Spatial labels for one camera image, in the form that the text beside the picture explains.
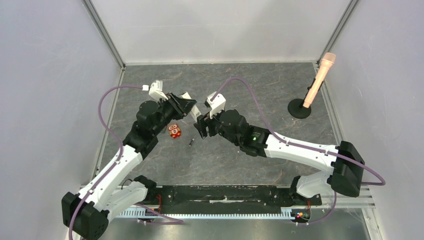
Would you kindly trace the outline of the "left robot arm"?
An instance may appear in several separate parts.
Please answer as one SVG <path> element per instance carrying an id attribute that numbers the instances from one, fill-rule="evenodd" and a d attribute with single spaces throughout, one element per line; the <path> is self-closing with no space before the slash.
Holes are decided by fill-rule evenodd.
<path id="1" fill-rule="evenodd" d="M 158 144 L 158 134 L 172 121 L 189 115 L 196 103 L 194 99 L 167 93 L 164 99 L 140 104 L 130 132 L 120 141 L 110 162 L 78 193 L 67 192 L 63 196 L 62 217 L 70 240 L 74 233 L 86 240 L 97 240 L 126 209 L 141 201 L 152 204 L 156 200 L 156 189 L 136 180 L 122 190 L 115 189 Z"/>

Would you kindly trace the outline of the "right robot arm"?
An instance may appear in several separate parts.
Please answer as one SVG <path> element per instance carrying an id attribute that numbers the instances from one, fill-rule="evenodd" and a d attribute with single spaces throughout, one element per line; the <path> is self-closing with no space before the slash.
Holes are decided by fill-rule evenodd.
<path id="1" fill-rule="evenodd" d="M 285 159 L 317 169 L 293 179 L 288 196 L 295 204 L 329 191 L 353 198 L 360 195 L 364 170 L 359 165 L 365 162 L 350 142 L 323 145 L 272 134 L 250 125 L 235 109 L 200 115 L 194 127 L 202 138 L 219 135 L 249 156 Z"/>

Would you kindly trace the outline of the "red owl number block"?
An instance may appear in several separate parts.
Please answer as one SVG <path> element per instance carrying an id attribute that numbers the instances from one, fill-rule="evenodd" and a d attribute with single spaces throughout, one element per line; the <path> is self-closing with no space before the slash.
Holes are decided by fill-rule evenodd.
<path id="1" fill-rule="evenodd" d="M 181 136 L 181 129 L 176 123 L 170 124 L 168 127 L 168 133 L 173 138 L 176 139 Z"/>

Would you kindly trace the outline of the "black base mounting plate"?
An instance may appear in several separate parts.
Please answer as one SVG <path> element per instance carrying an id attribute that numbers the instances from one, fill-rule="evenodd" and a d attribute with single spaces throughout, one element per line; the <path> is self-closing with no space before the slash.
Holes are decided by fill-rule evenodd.
<path id="1" fill-rule="evenodd" d="M 320 194 L 305 198 L 277 185 L 162 185 L 151 187 L 145 206 L 162 214 L 277 214 L 282 208 L 320 206 Z"/>

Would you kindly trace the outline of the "black microphone stand base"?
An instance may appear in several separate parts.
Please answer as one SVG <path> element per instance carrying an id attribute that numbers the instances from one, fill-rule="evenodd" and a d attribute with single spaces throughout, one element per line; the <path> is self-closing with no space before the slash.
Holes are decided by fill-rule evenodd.
<path id="1" fill-rule="evenodd" d="M 312 113 L 310 107 L 304 107 L 304 100 L 301 98 L 295 98 L 291 100 L 287 105 L 287 110 L 294 118 L 306 119 Z"/>

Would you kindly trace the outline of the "pink toy microphone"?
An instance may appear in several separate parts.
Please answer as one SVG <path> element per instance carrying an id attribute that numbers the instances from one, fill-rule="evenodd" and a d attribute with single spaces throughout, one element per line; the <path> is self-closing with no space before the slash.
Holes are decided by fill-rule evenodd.
<path id="1" fill-rule="evenodd" d="M 334 53 L 327 52 L 324 54 L 323 58 L 320 61 L 319 68 L 314 78 L 313 84 L 309 88 L 306 94 L 306 97 L 303 100 L 302 106 L 304 108 L 309 108 L 311 106 L 319 89 L 322 86 L 322 83 L 325 80 L 327 73 L 329 72 L 330 68 L 334 65 L 335 61 L 336 61 L 336 55 Z"/>

